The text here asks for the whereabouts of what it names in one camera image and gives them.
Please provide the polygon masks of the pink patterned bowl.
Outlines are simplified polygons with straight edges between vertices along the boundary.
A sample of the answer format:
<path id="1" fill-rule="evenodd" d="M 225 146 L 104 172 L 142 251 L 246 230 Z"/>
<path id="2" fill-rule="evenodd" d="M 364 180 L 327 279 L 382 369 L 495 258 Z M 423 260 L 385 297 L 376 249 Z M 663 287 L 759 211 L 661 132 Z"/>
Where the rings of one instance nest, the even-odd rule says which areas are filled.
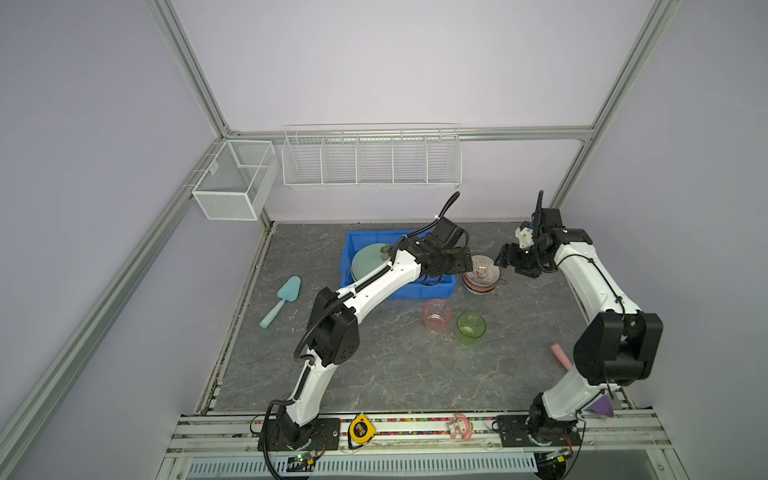
<path id="1" fill-rule="evenodd" d="M 485 255 L 472 256 L 473 267 L 464 274 L 464 279 L 481 289 L 495 286 L 501 276 L 500 267 L 494 260 Z"/>

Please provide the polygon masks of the light green flower plate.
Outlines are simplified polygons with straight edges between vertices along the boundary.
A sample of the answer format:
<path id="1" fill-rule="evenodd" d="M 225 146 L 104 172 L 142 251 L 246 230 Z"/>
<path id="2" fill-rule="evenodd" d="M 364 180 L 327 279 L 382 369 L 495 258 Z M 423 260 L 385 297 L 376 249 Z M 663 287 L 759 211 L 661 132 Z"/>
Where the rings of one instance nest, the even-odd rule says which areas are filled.
<path id="1" fill-rule="evenodd" d="M 389 243 L 373 243 L 363 247 L 352 258 L 350 272 L 354 282 L 360 280 L 385 264 L 394 247 Z"/>

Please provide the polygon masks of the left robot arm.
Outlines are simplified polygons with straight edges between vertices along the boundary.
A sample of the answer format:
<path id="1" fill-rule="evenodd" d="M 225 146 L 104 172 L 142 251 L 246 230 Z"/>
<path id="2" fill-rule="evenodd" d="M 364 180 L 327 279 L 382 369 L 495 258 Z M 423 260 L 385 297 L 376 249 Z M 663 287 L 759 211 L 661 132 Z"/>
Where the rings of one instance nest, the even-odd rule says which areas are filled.
<path id="1" fill-rule="evenodd" d="M 292 354 L 302 364 L 300 376 L 287 399 L 269 403 L 260 431 L 263 449 L 301 448 L 322 430 L 323 396 L 338 367 L 358 350 L 360 324 L 379 304 L 411 283 L 432 287 L 472 270 L 469 235 L 446 217 L 459 196 L 454 192 L 429 224 L 400 236 L 371 273 L 336 291 L 317 293 Z"/>

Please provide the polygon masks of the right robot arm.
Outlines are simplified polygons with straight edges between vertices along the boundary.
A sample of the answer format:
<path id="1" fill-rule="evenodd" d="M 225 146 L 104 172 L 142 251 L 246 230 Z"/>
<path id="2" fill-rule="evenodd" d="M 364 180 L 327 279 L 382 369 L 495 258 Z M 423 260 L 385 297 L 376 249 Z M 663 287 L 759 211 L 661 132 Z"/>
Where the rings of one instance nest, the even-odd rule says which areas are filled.
<path id="1" fill-rule="evenodd" d="M 662 320 L 624 293 L 592 238 L 567 227 L 558 209 L 538 199 L 530 221 L 516 228 L 514 241 L 501 247 L 494 263 L 529 278 L 561 273 L 587 322 L 573 348 L 572 368 L 532 401 L 526 430 L 533 443 L 552 443 L 571 432 L 600 398 L 650 376 Z"/>

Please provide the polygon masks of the blue plastic bin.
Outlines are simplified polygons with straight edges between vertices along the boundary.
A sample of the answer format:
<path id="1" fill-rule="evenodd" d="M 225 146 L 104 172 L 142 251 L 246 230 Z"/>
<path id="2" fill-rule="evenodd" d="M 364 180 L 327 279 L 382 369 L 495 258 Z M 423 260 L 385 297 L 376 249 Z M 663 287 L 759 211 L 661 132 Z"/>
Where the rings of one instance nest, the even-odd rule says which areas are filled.
<path id="1" fill-rule="evenodd" d="M 341 257 L 341 287 L 347 287 L 354 282 L 352 275 L 352 263 L 355 255 L 365 247 L 378 243 L 394 245 L 395 242 L 407 233 L 406 230 L 379 230 L 379 231 L 351 231 L 346 235 L 345 245 Z M 447 299 L 452 296 L 457 286 L 455 276 L 444 276 L 439 283 L 434 279 L 429 284 L 423 284 L 422 280 L 403 286 L 390 296 L 390 299 Z"/>

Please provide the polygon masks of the stacked patterned bowls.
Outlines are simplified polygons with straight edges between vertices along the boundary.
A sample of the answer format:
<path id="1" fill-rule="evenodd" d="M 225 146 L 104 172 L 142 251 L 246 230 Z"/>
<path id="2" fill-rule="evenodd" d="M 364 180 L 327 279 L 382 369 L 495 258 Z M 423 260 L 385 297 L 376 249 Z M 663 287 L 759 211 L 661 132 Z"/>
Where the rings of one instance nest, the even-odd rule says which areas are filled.
<path id="1" fill-rule="evenodd" d="M 496 288 L 496 284 L 490 286 L 478 286 L 470 282 L 466 277 L 462 276 L 462 282 L 464 287 L 471 293 L 477 295 L 485 295 L 492 292 Z"/>

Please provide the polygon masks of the pink transparent cup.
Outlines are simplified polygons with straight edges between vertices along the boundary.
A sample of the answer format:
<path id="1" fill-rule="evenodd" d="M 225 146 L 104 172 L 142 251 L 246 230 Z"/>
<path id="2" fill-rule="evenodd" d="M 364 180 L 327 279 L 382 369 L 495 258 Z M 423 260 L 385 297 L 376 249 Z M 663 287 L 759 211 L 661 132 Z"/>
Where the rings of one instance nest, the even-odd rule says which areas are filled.
<path id="1" fill-rule="evenodd" d="M 447 329 L 453 317 L 453 309 L 445 299 L 430 299 L 424 307 L 425 328 L 431 334 Z"/>

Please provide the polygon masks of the green transparent cup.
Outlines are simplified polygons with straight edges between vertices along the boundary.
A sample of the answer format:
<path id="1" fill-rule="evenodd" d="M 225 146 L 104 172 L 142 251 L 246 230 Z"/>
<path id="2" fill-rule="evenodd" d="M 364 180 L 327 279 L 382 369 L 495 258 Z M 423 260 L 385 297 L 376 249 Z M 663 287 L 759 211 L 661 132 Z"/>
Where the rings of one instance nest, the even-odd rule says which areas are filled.
<path id="1" fill-rule="evenodd" d="M 485 318 L 478 312 L 462 312 L 456 320 L 456 336 L 460 345 L 471 347 L 487 332 Z"/>

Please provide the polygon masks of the teal spatula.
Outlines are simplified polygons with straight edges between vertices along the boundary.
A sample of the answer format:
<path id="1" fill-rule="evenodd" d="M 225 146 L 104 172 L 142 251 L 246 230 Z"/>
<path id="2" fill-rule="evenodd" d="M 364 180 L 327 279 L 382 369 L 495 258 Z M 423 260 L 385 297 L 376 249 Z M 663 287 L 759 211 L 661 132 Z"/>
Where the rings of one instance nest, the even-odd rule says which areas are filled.
<path id="1" fill-rule="evenodd" d="M 285 284 L 278 290 L 277 304 L 263 317 L 259 322 L 262 329 L 267 329 L 277 318 L 283 307 L 287 303 L 297 300 L 301 288 L 301 278 L 299 276 L 290 277 Z"/>

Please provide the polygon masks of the purple pink spatula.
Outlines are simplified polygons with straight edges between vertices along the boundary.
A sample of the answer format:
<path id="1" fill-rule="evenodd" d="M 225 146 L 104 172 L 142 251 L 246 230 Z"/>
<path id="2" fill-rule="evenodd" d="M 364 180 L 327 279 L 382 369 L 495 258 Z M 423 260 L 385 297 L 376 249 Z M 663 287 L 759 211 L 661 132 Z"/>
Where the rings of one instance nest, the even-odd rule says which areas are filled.
<path id="1" fill-rule="evenodd" d="M 565 370 L 570 372 L 573 368 L 573 364 L 571 363 L 563 348 L 559 344 L 555 343 L 551 346 L 551 350 L 560 364 L 565 368 Z M 614 417 L 613 405 L 607 395 L 602 395 L 598 400 L 589 406 L 589 409 L 604 417 Z"/>

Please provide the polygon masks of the pink toy figure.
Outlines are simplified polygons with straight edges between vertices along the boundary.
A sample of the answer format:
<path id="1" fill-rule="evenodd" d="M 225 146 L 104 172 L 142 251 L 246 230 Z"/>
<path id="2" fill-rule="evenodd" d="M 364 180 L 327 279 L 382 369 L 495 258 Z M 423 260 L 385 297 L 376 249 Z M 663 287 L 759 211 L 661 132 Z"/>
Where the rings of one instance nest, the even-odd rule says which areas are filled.
<path id="1" fill-rule="evenodd" d="M 472 438 L 472 425 L 469 418 L 457 413 L 447 423 L 447 430 L 452 440 L 468 441 Z"/>

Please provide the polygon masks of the yellow tape measure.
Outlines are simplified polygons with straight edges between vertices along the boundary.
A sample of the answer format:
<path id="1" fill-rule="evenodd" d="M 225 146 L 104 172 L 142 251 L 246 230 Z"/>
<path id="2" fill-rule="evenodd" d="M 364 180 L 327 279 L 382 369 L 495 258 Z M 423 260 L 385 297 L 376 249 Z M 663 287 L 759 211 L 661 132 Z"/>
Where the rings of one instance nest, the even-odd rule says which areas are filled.
<path id="1" fill-rule="evenodd" d="M 349 450 L 357 450 L 366 446 L 377 434 L 371 420 L 360 413 L 350 423 L 347 430 L 347 444 Z"/>

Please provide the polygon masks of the white mesh box basket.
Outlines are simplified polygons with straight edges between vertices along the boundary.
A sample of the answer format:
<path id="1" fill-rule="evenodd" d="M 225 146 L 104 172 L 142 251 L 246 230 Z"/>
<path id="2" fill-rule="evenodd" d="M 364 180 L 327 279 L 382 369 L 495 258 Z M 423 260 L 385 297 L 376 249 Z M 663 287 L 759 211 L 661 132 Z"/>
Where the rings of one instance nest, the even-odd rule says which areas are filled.
<path id="1" fill-rule="evenodd" d="M 192 194 L 209 220 L 258 221 L 278 173 L 272 142 L 225 140 Z"/>

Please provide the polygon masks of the white vent grille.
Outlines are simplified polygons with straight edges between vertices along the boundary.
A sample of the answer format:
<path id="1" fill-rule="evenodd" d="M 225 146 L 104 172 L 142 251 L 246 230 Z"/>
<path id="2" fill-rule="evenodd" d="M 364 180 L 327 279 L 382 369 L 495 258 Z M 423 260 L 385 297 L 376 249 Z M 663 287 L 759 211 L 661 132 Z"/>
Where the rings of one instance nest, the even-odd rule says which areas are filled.
<path id="1" fill-rule="evenodd" d="M 342 477 L 432 477 L 536 473 L 531 453 L 469 453 L 437 455 L 336 455 L 323 457 L 310 470 L 288 471 L 282 458 L 274 469 L 284 479 Z M 271 477 L 264 460 L 252 458 L 203 458 L 192 462 L 188 479 L 259 479 Z"/>

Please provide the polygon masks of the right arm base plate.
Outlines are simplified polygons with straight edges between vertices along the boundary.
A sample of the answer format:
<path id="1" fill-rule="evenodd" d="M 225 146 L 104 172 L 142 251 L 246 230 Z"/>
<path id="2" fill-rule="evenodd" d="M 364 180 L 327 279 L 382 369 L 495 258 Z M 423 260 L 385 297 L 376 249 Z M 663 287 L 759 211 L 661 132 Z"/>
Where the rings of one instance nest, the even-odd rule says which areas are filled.
<path id="1" fill-rule="evenodd" d="M 532 421 L 528 414 L 498 415 L 492 429 L 503 447 L 578 447 L 582 435 L 575 421 Z"/>

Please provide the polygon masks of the aluminium front rail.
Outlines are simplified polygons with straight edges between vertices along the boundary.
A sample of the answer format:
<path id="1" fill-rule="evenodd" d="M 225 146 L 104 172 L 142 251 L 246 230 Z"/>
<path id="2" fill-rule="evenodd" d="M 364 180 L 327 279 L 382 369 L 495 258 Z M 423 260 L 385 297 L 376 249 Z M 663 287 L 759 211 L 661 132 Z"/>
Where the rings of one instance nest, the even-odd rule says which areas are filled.
<path id="1" fill-rule="evenodd" d="M 369 418 L 377 434 L 358 453 L 474 453 L 552 451 L 556 448 L 503 447 L 492 429 L 498 412 L 470 413 L 473 427 L 468 441 L 452 440 L 447 423 L 451 413 L 371 414 Z M 179 420 L 166 449 L 168 457 L 247 456 L 257 453 L 258 434 L 263 418 L 254 414 L 188 416 Z M 577 427 L 582 445 L 573 451 L 648 450 L 673 447 L 657 415 L 652 410 L 620 410 L 613 418 L 600 417 L 589 411 L 582 414 Z"/>

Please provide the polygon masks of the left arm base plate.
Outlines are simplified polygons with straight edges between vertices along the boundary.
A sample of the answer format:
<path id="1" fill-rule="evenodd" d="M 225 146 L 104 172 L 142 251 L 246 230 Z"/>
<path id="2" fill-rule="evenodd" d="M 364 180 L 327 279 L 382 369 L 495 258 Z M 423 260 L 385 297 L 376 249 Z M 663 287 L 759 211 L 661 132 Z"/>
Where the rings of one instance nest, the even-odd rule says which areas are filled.
<path id="1" fill-rule="evenodd" d="M 266 433 L 259 435 L 258 450 L 268 452 L 338 449 L 341 437 L 341 419 L 318 417 L 304 426 L 297 426 L 290 418 L 270 419 Z"/>

